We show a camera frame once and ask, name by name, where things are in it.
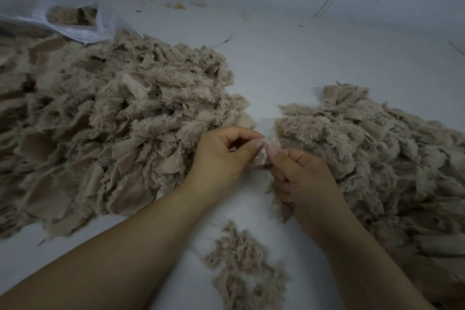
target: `white table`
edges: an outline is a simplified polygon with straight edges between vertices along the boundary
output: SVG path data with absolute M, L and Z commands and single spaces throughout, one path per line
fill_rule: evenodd
M 278 104 L 318 104 L 321 87 L 335 81 L 372 89 L 377 101 L 389 101 L 426 119 L 465 130 L 465 57 L 447 44 L 432 44 L 401 34 L 311 19 L 292 19 L 221 5 L 189 5 L 190 0 L 106 0 L 137 31 L 169 43 L 217 45 L 235 72 L 229 91 L 250 101 L 248 113 L 265 135 L 280 115 Z M 181 2 L 186 9 L 164 7 Z M 192 236 L 183 257 L 163 285 L 152 309 L 220 309 L 212 272 L 199 260 L 213 247 L 227 219 L 248 228 L 283 260 L 292 276 L 285 309 L 342 309 L 324 255 L 294 219 L 278 223 L 264 195 L 269 176 L 252 173 Z M 0 293 L 90 237 L 120 222 L 99 218 L 68 238 L 38 246 L 40 225 L 26 227 L 0 242 Z

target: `forearm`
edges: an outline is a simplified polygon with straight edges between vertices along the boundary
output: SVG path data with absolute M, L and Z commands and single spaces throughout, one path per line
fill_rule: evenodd
M 0 308 L 140 309 L 207 211 L 200 196 L 174 190 L 19 283 Z
M 323 250 L 347 310 L 434 310 L 356 219 L 328 239 Z

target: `fingernail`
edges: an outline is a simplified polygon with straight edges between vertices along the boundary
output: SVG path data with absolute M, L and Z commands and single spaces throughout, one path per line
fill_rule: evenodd
M 255 148 L 257 149 L 257 151 L 260 151 L 262 148 L 264 147 L 264 141 L 263 140 L 259 140 L 255 143 Z
M 281 151 L 281 148 L 279 148 L 276 144 L 272 143 L 269 147 L 268 147 L 268 155 L 270 156 L 274 156 L 274 155 L 277 155 L 278 152 Z

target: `white plastic bag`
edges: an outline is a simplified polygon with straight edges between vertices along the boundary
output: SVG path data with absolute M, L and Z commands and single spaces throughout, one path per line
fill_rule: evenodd
M 55 6 L 94 7 L 98 10 L 96 26 L 52 24 L 47 20 L 47 12 Z M 132 31 L 132 27 L 110 6 L 96 0 L 0 0 L 0 20 L 42 25 L 82 43 L 112 39 L 119 29 Z

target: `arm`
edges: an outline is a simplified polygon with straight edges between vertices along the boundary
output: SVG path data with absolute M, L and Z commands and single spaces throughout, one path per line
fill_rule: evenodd
M 351 212 L 321 159 L 268 149 L 277 195 L 326 254 L 347 309 L 434 310 Z
M 20 282 L 0 297 L 0 309 L 142 308 L 194 226 L 263 146 L 261 137 L 240 127 L 205 133 L 180 187 Z M 240 148 L 230 152 L 233 146 Z

